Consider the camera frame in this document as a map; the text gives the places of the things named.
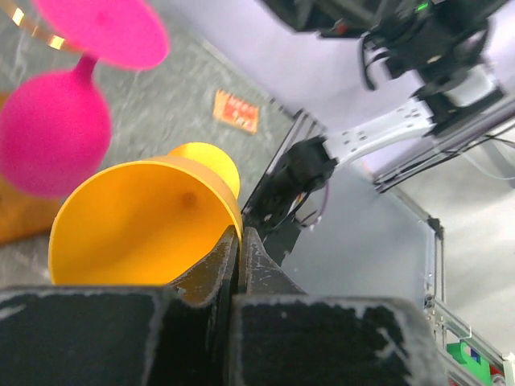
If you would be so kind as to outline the yellow wine glass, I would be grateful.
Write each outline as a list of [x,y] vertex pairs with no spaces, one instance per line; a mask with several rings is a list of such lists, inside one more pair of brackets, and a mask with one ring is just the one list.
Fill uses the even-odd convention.
[[183,144],[165,156],[96,173],[64,201],[51,229],[55,285],[164,285],[243,229],[240,176],[220,148]]

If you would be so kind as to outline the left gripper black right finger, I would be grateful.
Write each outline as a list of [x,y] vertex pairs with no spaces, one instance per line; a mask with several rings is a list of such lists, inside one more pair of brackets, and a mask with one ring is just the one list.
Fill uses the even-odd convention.
[[231,385],[445,385],[422,311],[304,293],[247,228],[229,328]]

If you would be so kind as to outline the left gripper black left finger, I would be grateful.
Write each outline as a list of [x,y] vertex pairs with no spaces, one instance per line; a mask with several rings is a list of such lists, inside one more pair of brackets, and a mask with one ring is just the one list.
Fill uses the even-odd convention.
[[2,384],[223,384],[238,251],[227,228],[168,285],[3,289]]

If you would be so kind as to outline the magenta wine glass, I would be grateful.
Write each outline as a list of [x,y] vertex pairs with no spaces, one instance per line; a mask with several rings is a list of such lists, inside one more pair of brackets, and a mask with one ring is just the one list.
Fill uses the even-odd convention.
[[1,109],[1,174],[26,193],[65,196],[93,175],[112,137],[107,102],[93,81],[97,61],[149,70],[170,51],[146,1],[37,1],[43,18],[81,50],[70,70],[22,83]]

